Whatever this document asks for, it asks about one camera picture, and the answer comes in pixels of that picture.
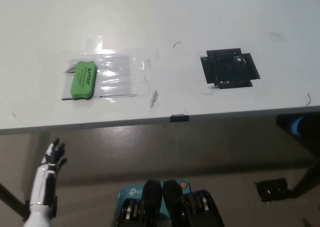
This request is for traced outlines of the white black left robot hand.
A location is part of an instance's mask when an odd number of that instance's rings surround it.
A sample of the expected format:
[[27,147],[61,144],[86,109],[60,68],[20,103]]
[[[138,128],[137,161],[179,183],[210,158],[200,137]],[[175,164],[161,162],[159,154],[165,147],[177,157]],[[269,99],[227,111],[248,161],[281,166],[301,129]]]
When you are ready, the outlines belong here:
[[49,144],[38,166],[29,202],[29,216],[24,227],[51,227],[57,215],[57,178],[62,166],[67,162],[65,143],[56,138]]

